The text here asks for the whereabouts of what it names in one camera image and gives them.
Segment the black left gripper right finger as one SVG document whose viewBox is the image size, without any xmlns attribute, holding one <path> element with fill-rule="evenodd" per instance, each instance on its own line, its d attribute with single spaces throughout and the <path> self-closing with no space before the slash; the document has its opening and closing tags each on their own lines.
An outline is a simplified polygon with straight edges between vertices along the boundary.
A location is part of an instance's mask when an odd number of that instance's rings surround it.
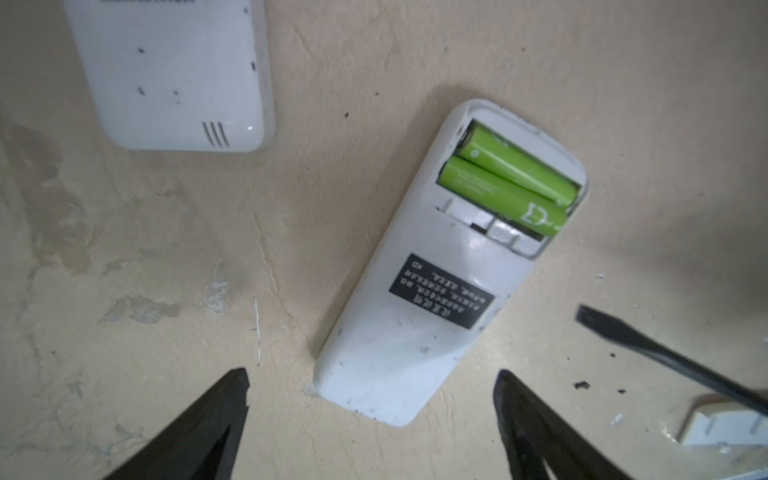
<svg viewBox="0 0 768 480">
<path fill-rule="evenodd" d="M 629 477 L 512 372 L 499 372 L 493 403 L 513 479 Z"/>
</svg>

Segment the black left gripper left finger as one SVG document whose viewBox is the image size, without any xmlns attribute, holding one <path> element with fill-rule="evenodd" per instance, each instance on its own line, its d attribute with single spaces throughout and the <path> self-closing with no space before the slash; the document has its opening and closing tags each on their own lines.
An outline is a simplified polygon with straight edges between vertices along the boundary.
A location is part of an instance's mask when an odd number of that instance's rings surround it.
<svg viewBox="0 0 768 480">
<path fill-rule="evenodd" d="M 228 371 L 109 479 L 230 479 L 248 414 L 247 371 Z"/>
</svg>

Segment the pink handled screwdriver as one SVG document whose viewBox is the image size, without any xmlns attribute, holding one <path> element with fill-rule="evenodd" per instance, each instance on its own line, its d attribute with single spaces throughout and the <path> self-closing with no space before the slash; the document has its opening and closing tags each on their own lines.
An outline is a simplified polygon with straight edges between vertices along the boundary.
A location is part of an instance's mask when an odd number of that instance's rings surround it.
<svg viewBox="0 0 768 480">
<path fill-rule="evenodd" d="M 767 399 L 756 391 L 676 353 L 619 318 L 582 304 L 577 309 L 575 320 L 601 338 L 656 361 L 764 417 L 767 416 Z"/>
</svg>

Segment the red and white remote control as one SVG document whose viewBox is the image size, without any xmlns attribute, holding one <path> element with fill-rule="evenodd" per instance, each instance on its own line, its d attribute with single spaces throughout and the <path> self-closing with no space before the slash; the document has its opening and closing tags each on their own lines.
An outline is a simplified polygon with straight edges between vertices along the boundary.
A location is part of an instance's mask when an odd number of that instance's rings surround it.
<svg viewBox="0 0 768 480">
<path fill-rule="evenodd" d="M 559 234 L 539 235 L 437 183 L 472 122 L 579 188 L 564 208 L 566 225 L 584 201 L 584 166 L 551 136 L 485 99 L 455 107 L 317 359 L 313 383 L 325 400 L 388 425 L 409 424 Z"/>
</svg>

